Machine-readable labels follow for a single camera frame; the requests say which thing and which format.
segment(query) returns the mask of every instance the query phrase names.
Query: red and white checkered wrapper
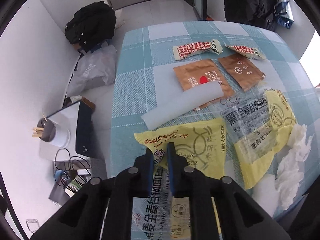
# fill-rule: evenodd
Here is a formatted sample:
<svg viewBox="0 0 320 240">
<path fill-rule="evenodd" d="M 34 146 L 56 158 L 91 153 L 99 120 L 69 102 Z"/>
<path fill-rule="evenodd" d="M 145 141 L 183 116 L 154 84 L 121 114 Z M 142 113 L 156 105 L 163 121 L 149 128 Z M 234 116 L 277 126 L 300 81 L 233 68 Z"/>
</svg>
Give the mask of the red and white checkered wrapper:
<svg viewBox="0 0 320 240">
<path fill-rule="evenodd" d="M 222 46 L 218 40 L 194 42 L 181 46 L 173 46 L 175 60 L 182 60 L 186 57 L 204 53 L 206 51 L 215 52 L 218 55 L 222 52 Z"/>
<path fill-rule="evenodd" d="M 257 48 L 250 48 L 247 46 L 241 45 L 227 45 L 224 44 L 227 48 L 234 50 L 235 52 L 251 59 L 266 59 L 265 55 L 263 55 Z"/>
</svg>

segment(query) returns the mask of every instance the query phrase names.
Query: metal screw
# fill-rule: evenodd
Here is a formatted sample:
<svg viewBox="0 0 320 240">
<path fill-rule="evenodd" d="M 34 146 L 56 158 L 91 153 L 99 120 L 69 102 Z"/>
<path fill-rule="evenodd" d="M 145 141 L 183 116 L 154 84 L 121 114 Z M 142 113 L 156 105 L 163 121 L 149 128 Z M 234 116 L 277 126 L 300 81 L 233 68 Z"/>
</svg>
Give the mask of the metal screw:
<svg viewBox="0 0 320 240">
<path fill-rule="evenodd" d="M 97 185 L 100 183 L 100 178 L 98 178 L 98 177 L 92 178 L 92 179 L 90 179 L 90 183 L 92 185 Z"/>
<path fill-rule="evenodd" d="M 232 179 L 228 176 L 222 177 L 222 182 L 225 184 L 230 184 L 232 182 Z"/>
<path fill-rule="evenodd" d="M 183 168 L 183 170 L 184 170 L 185 172 L 191 173 L 191 172 L 193 172 L 193 171 L 195 170 L 195 168 L 192 168 L 191 166 L 185 166 L 185 167 Z"/>
<path fill-rule="evenodd" d="M 137 167 L 131 167 L 130 169 L 129 169 L 129 173 L 131 173 L 131 174 L 136 174 L 136 173 L 138 173 L 138 168 Z"/>
</svg>

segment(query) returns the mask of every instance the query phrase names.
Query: pen holder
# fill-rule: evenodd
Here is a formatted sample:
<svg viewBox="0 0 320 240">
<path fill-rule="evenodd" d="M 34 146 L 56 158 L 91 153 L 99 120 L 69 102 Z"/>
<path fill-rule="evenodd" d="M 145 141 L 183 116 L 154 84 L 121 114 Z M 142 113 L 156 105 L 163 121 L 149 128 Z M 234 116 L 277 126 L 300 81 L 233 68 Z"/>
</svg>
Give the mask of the pen holder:
<svg viewBox="0 0 320 240">
<path fill-rule="evenodd" d="M 59 148 L 65 148 L 68 146 L 71 139 L 69 129 L 44 118 L 39 120 L 37 127 L 44 128 L 43 134 L 40 137 L 44 142 L 50 143 Z"/>
</svg>

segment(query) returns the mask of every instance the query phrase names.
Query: blue and white plaid tablecloth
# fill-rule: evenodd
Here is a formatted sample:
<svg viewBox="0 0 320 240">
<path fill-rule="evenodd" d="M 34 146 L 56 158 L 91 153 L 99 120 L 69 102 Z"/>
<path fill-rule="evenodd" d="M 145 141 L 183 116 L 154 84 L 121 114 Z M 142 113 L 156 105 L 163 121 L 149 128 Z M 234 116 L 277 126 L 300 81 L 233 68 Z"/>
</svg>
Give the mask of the blue and white plaid tablecloth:
<svg viewBox="0 0 320 240">
<path fill-rule="evenodd" d="M 304 167 L 301 167 L 305 175 L 298 195 L 302 195 L 320 174 L 319 99 L 299 60 L 278 34 L 229 22 L 176 22 L 133 30 L 125 35 L 114 88 L 110 175 L 116 176 L 123 169 L 132 166 L 137 156 L 144 154 L 145 147 L 135 140 L 133 134 L 147 130 L 141 115 L 174 97 L 175 91 L 181 90 L 173 72 L 174 67 L 210 58 L 233 90 L 240 91 L 238 83 L 218 62 L 219 57 L 234 54 L 225 46 L 220 55 L 207 52 L 182 61 L 174 60 L 172 46 L 212 39 L 218 39 L 222 45 L 245 45 L 263 52 L 267 60 L 252 62 L 265 73 L 264 81 L 269 87 L 284 93 L 298 123 L 308 126 L 307 137 L 315 133 L 309 157 Z M 164 126 L 212 118 L 215 118 L 215 114 L 207 107 L 197 112 L 190 111 Z M 228 137 L 227 147 L 226 174 L 243 186 L 238 158 Z M 276 174 L 278 162 L 279 159 L 275 157 L 268 173 Z"/>
</svg>

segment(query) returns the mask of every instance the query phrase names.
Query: white trash bag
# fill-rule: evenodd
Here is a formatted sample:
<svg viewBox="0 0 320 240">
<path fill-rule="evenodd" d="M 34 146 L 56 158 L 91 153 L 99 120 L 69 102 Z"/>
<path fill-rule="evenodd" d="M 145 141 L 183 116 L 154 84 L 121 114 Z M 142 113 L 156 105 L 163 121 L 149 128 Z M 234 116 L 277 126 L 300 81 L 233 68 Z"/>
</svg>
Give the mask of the white trash bag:
<svg viewBox="0 0 320 240">
<path fill-rule="evenodd" d="M 95 80 L 100 85 L 111 85 L 116 78 L 116 48 L 103 43 L 101 49 L 87 53 L 78 61 L 77 70 L 67 89 L 67 97 L 79 95 L 87 83 Z"/>
</svg>

